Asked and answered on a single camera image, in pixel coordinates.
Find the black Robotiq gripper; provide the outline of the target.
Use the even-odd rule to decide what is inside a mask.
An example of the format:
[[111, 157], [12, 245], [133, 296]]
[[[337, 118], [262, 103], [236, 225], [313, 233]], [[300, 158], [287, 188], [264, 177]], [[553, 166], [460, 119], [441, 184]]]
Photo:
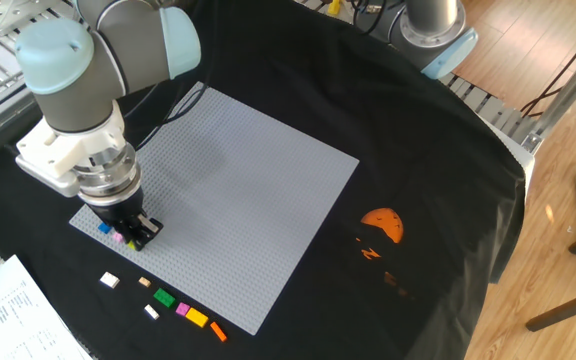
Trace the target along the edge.
[[164, 228], [158, 220], [142, 214], [143, 199], [143, 190], [139, 189], [117, 204], [90, 205], [90, 208], [104, 223], [115, 226], [115, 231], [122, 235], [125, 242], [132, 241], [135, 249], [141, 251]]

